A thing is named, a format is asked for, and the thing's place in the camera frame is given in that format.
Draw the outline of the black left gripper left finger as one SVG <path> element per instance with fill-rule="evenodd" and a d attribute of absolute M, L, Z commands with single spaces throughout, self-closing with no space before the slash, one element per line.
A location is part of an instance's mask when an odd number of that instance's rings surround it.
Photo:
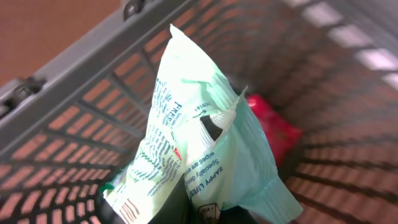
<path fill-rule="evenodd" d="M 162 208 L 149 224 L 190 224 L 192 205 L 181 176 Z"/>

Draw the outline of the pale green wipes packet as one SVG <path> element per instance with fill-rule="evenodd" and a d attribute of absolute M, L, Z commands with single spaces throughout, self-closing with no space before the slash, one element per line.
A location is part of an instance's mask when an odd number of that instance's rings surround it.
<path fill-rule="evenodd" d="M 105 199 L 123 223 L 149 223 L 183 176 L 191 223 L 241 207 L 269 223 L 303 211 L 278 175 L 262 127 L 212 59 L 175 26 L 161 58 L 147 129 Z"/>

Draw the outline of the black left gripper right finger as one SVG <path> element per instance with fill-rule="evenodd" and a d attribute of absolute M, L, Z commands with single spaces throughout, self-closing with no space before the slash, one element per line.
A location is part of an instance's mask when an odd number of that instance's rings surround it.
<path fill-rule="evenodd" d="M 257 224 L 257 221 L 248 210 L 239 206 L 220 213 L 219 224 Z"/>

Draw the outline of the green snack packet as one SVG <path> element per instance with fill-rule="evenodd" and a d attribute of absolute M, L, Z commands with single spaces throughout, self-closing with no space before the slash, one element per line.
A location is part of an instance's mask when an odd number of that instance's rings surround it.
<path fill-rule="evenodd" d="M 110 182 L 105 183 L 104 185 L 102 185 L 100 188 L 100 191 L 105 191 L 105 190 L 113 190 L 114 189 L 114 185 Z"/>

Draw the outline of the red snack packet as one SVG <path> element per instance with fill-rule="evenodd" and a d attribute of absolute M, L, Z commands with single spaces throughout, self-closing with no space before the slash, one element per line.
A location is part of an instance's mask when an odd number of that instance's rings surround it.
<path fill-rule="evenodd" d="M 248 96 L 247 102 L 262 126 L 276 166 L 280 167 L 287 154 L 298 143 L 302 130 L 288 123 L 260 95 Z"/>

